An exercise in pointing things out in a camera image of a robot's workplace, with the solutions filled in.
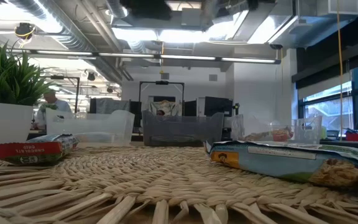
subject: white planter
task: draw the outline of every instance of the white planter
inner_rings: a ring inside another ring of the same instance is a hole
[[[32,106],[0,103],[0,144],[24,142],[29,135]]]

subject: woven placemat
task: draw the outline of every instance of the woven placemat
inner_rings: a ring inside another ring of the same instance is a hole
[[[153,224],[182,223],[193,209],[208,224],[232,211],[255,224],[358,223],[358,197],[226,167],[202,148],[87,147],[51,167],[0,161],[2,224],[131,223],[149,205]]]

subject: ceiling duct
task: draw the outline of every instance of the ceiling duct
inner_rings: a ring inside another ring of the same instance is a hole
[[[115,18],[122,19],[128,15],[127,9],[121,5],[119,0],[107,0],[107,7]]]
[[[77,28],[73,21],[60,9],[60,7],[51,0],[7,0],[7,2],[15,5],[23,11],[31,13],[40,21],[48,24],[57,24],[61,27],[61,37],[53,37],[68,50],[79,52],[96,52],[98,51],[84,34]],[[111,82],[121,83],[122,77],[118,71],[109,65],[103,58],[96,60],[87,60],[88,63],[94,65],[105,77]]]

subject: potted plant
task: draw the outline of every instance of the potted plant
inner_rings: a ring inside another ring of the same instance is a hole
[[[50,85],[28,61],[26,52],[14,55],[7,44],[0,46],[0,144],[27,139],[32,106]]]

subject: gray plastic bin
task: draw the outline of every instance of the gray plastic bin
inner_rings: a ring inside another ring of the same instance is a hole
[[[212,117],[157,116],[142,112],[143,140],[146,146],[202,146],[222,138],[223,113]]]

